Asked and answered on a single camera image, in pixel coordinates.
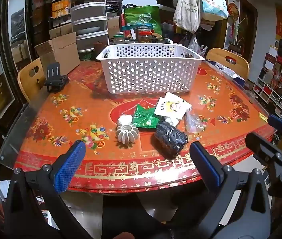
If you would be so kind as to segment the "white blue paper bag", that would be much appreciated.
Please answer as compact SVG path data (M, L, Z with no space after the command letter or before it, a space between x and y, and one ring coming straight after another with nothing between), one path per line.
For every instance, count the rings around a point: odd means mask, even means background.
M235 71L231 70L230 68L227 68L226 66L223 66L222 64L215 61L205 60L205 62L211 68L213 68L219 73L222 73L223 75L228 77L229 80L234 81L239 86L243 87L245 85L245 79L243 79L240 75L238 75Z

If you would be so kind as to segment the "white ribbed round ball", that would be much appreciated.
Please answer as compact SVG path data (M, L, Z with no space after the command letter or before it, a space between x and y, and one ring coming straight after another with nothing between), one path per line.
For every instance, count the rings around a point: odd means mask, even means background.
M134 143L138 139L139 130L133 124L121 125L117 127L116 137L120 143L128 145Z

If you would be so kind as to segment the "clear plastic pack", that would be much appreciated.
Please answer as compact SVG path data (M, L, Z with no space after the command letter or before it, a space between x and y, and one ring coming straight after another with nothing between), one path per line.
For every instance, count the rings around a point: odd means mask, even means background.
M200 133L204 130L200 118L196 114L187 111L185 114L185 130L187 133Z

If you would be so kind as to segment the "black soft bundle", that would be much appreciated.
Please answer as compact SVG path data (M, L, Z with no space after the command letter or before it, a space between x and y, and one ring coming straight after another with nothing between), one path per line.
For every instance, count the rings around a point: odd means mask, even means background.
M154 136L170 157L176 157L189 142L186 133L162 120L157 123Z

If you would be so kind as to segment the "beige canvas tote bag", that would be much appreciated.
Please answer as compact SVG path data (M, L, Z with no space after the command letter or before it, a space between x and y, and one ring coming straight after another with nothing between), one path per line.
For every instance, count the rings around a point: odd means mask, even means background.
M173 21L177 27L196 33L201 22L201 0L177 0Z

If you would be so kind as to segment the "white stacked drawer tower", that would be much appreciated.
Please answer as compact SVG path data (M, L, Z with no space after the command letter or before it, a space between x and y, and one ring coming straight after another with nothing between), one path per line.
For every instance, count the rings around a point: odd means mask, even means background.
M97 42L108 44L106 0L70 0L70 3L78 52L92 52Z

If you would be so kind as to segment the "white shelf with boxes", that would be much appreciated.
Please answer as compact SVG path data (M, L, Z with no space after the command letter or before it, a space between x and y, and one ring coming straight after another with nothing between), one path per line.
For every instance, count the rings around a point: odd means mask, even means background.
M282 119L282 39L270 46L253 92L265 104L265 110Z

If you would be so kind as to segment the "brown plastic mug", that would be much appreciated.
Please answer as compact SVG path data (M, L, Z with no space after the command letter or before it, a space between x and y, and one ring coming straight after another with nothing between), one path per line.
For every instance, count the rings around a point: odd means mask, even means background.
M102 52L104 48L108 46L108 42L96 42L93 44L93 46L94 46L94 52L93 52L94 60L98 61L97 60L98 55Z

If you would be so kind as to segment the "green shopping bag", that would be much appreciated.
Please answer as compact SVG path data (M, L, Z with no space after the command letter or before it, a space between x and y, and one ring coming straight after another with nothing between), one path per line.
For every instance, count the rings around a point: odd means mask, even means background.
M127 25L152 24L154 33L162 34L160 11L158 6L146 5L143 7L127 4L124 6L124 17Z

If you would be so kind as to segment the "small white soft pack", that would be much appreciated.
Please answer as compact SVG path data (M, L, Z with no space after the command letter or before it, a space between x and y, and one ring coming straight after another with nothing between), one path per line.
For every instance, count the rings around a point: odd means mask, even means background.
M117 125L118 126L131 125L132 122L133 122L132 115L123 114L118 118Z

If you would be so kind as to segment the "black phone stand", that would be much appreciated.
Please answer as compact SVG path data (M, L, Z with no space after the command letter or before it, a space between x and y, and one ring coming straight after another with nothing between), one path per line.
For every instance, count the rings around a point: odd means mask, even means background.
M55 62L49 64L47 67L47 76L45 86L47 87L48 93L56 93L61 91L69 82L67 75L60 74L60 63Z

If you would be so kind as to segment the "left wooden chair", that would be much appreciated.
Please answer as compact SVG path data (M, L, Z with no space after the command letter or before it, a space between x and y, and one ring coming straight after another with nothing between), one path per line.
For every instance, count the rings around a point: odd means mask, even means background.
M44 70L41 60L37 58L18 73L17 81L25 99L30 102L44 87Z

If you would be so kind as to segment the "green lid glass jar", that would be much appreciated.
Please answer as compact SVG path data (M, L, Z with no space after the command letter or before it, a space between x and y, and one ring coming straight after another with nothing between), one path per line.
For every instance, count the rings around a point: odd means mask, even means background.
M125 35L124 32L118 32L113 36L114 44L124 44L125 43Z

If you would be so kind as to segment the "green crinkly plastic bag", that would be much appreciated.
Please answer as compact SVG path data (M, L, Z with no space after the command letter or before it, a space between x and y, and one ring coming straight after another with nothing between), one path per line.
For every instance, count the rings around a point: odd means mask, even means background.
M132 124L138 128L155 129L161 117L154 112L155 107L145 108L138 104L133 114Z

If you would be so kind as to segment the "blue illustrated paper bag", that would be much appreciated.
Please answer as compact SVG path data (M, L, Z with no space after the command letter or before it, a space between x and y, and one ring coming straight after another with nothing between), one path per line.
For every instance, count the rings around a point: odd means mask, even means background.
M226 0L201 0L202 18L206 21L222 21L228 19Z

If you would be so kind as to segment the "right wooden chair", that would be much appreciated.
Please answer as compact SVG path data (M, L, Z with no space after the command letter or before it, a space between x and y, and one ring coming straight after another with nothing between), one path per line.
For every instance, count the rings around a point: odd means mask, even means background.
M206 55L206 59L226 66L245 80L249 76L250 66L247 60L228 50L221 48L210 49Z

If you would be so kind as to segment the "white printed packet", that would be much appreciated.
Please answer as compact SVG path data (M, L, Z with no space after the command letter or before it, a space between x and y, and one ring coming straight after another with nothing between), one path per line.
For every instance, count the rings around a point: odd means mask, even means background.
M183 98L167 92L165 97L160 97L155 107L154 114L166 118L181 120L186 112L192 110L192 105Z

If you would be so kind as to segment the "wooden chair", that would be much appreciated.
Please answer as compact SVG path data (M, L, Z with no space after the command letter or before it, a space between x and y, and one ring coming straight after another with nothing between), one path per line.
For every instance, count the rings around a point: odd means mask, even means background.
M249 76L250 66L247 60L228 50L221 48L210 49L206 55L206 59L226 66L245 80Z
M30 102L44 87L44 70L41 60L37 58L18 73L17 81L25 99Z

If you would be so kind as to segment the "red lid olive jar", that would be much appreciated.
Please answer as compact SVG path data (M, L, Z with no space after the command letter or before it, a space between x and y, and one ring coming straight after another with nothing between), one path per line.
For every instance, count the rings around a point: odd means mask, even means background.
M145 25L139 25L136 27L136 38L138 40L138 42L141 42L141 38L144 36L150 36L152 37L152 31L151 28L149 26L145 26Z

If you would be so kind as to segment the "white perforated plastic basket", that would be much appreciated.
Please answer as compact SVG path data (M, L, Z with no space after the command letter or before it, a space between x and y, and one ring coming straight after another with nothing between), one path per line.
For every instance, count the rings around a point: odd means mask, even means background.
M97 56L111 94L189 92L204 57L178 44L114 44Z

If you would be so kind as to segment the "brown cardboard box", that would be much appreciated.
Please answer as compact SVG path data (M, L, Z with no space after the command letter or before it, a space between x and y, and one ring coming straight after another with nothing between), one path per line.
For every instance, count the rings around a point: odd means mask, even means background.
M74 32L55 37L34 48L40 58L45 77L50 64L59 63L61 75L69 74L80 64Z

